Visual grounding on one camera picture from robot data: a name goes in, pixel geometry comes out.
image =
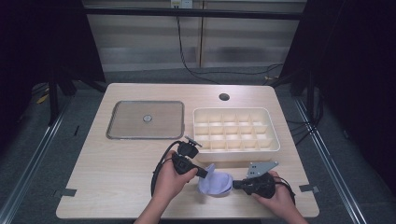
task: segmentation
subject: gray floor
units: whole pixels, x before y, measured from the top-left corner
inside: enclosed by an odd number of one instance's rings
[[[265,71],[262,67],[253,68],[211,68],[200,71],[224,71],[226,73],[197,75],[210,78],[220,84],[262,85],[264,76],[241,75],[232,72],[255,73]],[[272,71],[275,77],[279,70]],[[111,82],[147,82],[147,83],[200,83],[214,84],[192,76],[186,69],[169,69],[137,72],[107,73],[107,84]],[[53,191],[63,189],[68,181],[85,141],[93,118],[103,94],[77,83],[78,92],[72,97],[65,110],[62,124],[49,145],[47,154],[35,174],[12,223],[131,223],[131,220],[62,220],[56,217],[55,211],[60,201],[52,197]],[[276,88],[276,94],[282,106],[286,120],[303,121],[295,103],[290,96],[289,86]],[[42,136],[47,130],[49,120],[49,101],[37,105],[33,97],[19,131],[7,153],[0,159],[0,206],[7,201],[22,175],[27,163],[35,153]],[[66,99],[61,95],[61,104]],[[298,142],[307,130],[300,123],[289,122],[290,131],[295,142]],[[345,179],[352,195],[356,198],[367,223],[396,223],[396,200],[381,181],[376,172],[366,163],[356,145],[345,138],[344,130],[331,111],[324,106],[324,116],[319,123],[320,132],[332,159]],[[316,145],[308,135],[297,146],[306,174],[311,185],[317,186],[320,192],[315,194],[320,214],[309,218],[310,223],[353,223],[340,197],[336,185],[329,176]],[[284,223],[279,219],[265,220],[164,220],[163,223]]]

